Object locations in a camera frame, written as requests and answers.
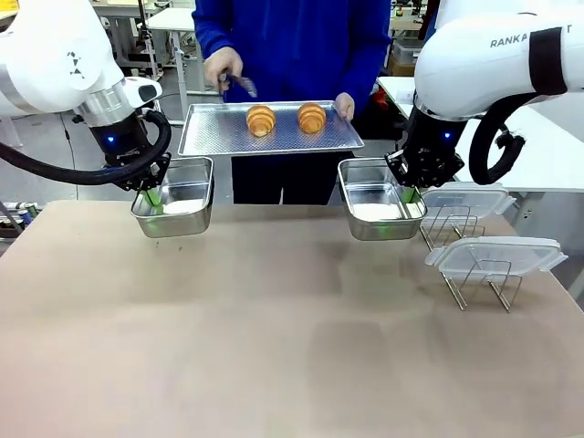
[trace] container rim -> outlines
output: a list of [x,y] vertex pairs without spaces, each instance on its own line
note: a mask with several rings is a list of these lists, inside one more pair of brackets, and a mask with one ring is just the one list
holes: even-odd
[[174,165],[179,164],[181,162],[198,162],[198,161],[203,161],[203,162],[210,162],[211,165],[209,166],[209,190],[207,190],[205,197],[204,197],[204,202],[202,207],[199,210],[196,210],[194,212],[187,212],[187,213],[170,213],[170,214],[160,214],[160,215],[143,215],[143,214],[135,214],[134,213],[134,209],[136,208],[136,203],[138,202],[138,199],[141,197],[141,191],[136,193],[136,197],[134,198],[134,201],[131,203],[131,208],[130,208],[130,213],[132,216],[134,216],[136,219],[151,219],[151,218],[158,218],[159,220],[163,220],[163,219],[171,219],[174,217],[181,217],[181,216],[185,216],[188,214],[196,214],[199,213],[201,211],[203,211],[205,208],[207,208],[209,206],[209,203],[211,202],[211,182],[213,180],[214,177],[214,166],[215,163],[213,161],[213,159],[209,158],[209,157],[180,157],[180,158],[174,158],[171,160],[171,163],[169,164],[168,168],[169,169],[173,169],[176,167],[182,167],[180,165]]
[[351,207],[349,205],[349,197],[347,194],[347,187],[345,185],[345,180],[343,179],[342,176],[342,166],[347,165],[347,163],[349,162],[382,162],[383,165],[387,166],[385,160],[383,158],[375,158],[375,157],[367,157],[367,158],[349,158],[347,160],[343,160],[342,162],[339,163],[338,166],[338,173],[339,173],[339,182],[340,182],[340,187],[342,190],[342,198],[343,198],[343,204],[347,207],[347,211],[348,214],[350,214],[350,216],[352,218],[354,218],[356,221],[359,221],[362,224],[369,224],[371,226],[384,226],[386,224],[395,224],[395,223],[400,223],[400,224],[411,224],[411,223],[417,223],[417,224],[421,224],[422,220],[426,217],[426,215],[428,214],[428,206],[426,205],[426,202],[423,200],[422,198],[422,194],[420,193],[420,189],[418,189],[418,187],[414,187],[415,192],[418,194],[418,196],[420,197],[420,202],[423,206],[423,212],[422,215],[418,218],[408,218],[408,219],[388,219],[386,221],[374,221],[374,222],[368,222],[368,221],[364,221],[363,219],[360,219],[358,216],[356,216],[351,210]]

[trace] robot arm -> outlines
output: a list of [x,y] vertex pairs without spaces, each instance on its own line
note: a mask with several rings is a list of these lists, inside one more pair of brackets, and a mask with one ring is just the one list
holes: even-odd
[[[67,14],[55,16],[50,2],[21,0],[14,23],[0,36],[0,115],[74,110],[88,124],[109,167],[95,172],[59,169],[5,145],[0,158],[56,181],[149,189],[160,183],[168,166],[170,154],[164,151],[170,126],[160,113],[142,117],[137,109],[159,97],[162,88],[146,78],[124,78],[88,0],[62,2]],[[38,53],[29,56],[29,49],[39,45]],[[159,127],[154,145],[142,120]]]
[[485,111],[471,146],[470,172],[482,184],[509,172],[525,143],[509,133],[497,141],[505,148],[501,161],[487,168],[505,120],[535,98],[584,87],[583,13],[584,7],[574,6],[544,15],[468,16],[439,28],[416,65],[408,140],[401,155],[389,160],[396,177],[422,187],[452,179],[464,166],[454,148],[466,122]]

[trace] plastic lid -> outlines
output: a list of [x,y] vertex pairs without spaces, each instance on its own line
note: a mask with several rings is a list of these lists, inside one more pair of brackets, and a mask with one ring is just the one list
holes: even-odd
[[434,249],[426,265],[436,266],[445,276],[466,278],[524,276],[535,270],[548,271],[568,258],[559,243],[534,237],[471,237]]
[[478,185],[474,182],[447,182],[422,194],[428,207],[424,225],[448,219],[454,224],[465,223],[469,216],[483,219],[490,214],[501,214],[516,198],[499,183]]

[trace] stainless steel container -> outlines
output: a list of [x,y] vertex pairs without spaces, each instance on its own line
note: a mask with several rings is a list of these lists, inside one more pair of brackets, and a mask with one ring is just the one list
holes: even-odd
[[416,235],[428,213],[418,189],[400,186],[385,160],[362,158],[339,164],[340,194],[353,237],[403,240]]
[[160,207],[151,207],[138,193],[132,215],[152,238],[198,235],[211,222],[214,193],[213,160],[206,157],[172,160],[158,188]]

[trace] croissant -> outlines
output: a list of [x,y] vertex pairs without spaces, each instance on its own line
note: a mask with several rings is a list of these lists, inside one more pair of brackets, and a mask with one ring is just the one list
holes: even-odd
[[327,114],[316,103],[305,103],[298,110],[298,123],[300,129],[306,134],[316,134],[325,127]]
[[266,105],[254,105],[247,112],[247,128],[256,137],[269,134],[276,125],[276,114]]

